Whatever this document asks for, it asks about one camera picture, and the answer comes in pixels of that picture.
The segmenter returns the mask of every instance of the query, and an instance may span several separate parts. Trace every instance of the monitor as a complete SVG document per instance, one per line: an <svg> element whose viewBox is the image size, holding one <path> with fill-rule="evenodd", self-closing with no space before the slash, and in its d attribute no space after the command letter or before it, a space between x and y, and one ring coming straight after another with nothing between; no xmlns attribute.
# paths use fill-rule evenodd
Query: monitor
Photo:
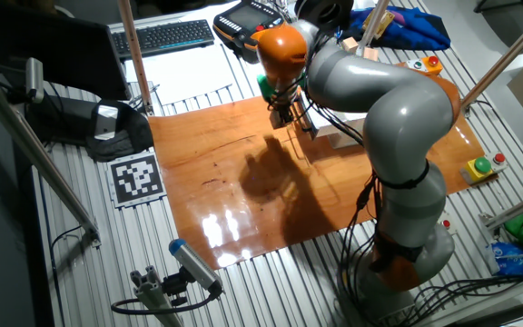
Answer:
<svg viewBox="0 0 523 327"><path fill-rule="evenodd" d="M106 25L0 4L0 65L44 64L48 82L127 100L130 91Z"/></svg>

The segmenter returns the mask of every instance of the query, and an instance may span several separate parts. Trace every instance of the gray robot arm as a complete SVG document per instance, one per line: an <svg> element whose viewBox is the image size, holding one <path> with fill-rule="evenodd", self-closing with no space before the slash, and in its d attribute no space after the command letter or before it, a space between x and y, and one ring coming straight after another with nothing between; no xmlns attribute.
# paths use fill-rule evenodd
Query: gray robot arm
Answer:
<svg viewBox="0 0 523 327"><path fill-rule="evenodd" d="M310 45L316 30L308 25L294 24ZM405 272L389 272L390 266L373 272L365 263L360 267L360 288L371 299L406 291L438 273L454 250L449 233L437 225L446 202L445 181L426 155L455 123L458 108L454 110L446 91L429 77L348 54L333 43L309 60L308 94L315 103L334 111L368 113L363 142L382 183L379 242L417 250L412 262L415 279L405 277ZM378 259L372 253L367 258Z"/></svg>

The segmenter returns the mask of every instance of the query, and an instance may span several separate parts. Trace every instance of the green button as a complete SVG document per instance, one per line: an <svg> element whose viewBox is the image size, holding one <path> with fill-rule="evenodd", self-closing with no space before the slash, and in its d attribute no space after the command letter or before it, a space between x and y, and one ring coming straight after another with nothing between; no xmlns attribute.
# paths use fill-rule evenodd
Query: green button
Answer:
<svg viewBox="0 0 523 327"><path fill-rule="evenodd" d="M489 173L491 170L491 163L484 157L476 159L475 167L480 173Z"/></svg>

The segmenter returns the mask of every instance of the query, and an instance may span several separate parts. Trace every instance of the blue cloth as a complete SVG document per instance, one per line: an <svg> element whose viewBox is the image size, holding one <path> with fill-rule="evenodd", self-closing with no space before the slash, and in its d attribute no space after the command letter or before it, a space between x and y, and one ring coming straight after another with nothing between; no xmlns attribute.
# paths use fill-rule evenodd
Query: blue cloth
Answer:
<svg viewBox="0 0 523 327"><path fill-rule="evenodd" d="M350 27L342 33L342 39L362 38L362 24L373 8L353 10L350 13ZM388 6L395 15L382 37L372 39L371 46L382 46L403 50L445 50L451 45L449 35L440 17L422 13L418 8L405 9Z"/></svg>

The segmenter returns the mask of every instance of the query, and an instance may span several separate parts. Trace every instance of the control box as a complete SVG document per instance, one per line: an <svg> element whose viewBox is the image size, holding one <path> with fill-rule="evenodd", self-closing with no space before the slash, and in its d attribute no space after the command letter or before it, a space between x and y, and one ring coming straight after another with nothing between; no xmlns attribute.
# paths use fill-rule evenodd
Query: control box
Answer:
<svg viewBox="0 0 523 327"><path fill-rule="evenodd" d="M459 172L466 183L473 185L485 180L494 173L500 173L506 168L508 168L506 156L502 153L495 152L469 160Z"/></svg>
<svg viewBox="0 0 523 327"><path fill-rule="evenodd" d="M407 67L414 71L429 75L438 75L443 70L443 65L435 55L398 63L397 66Z"/></svg>

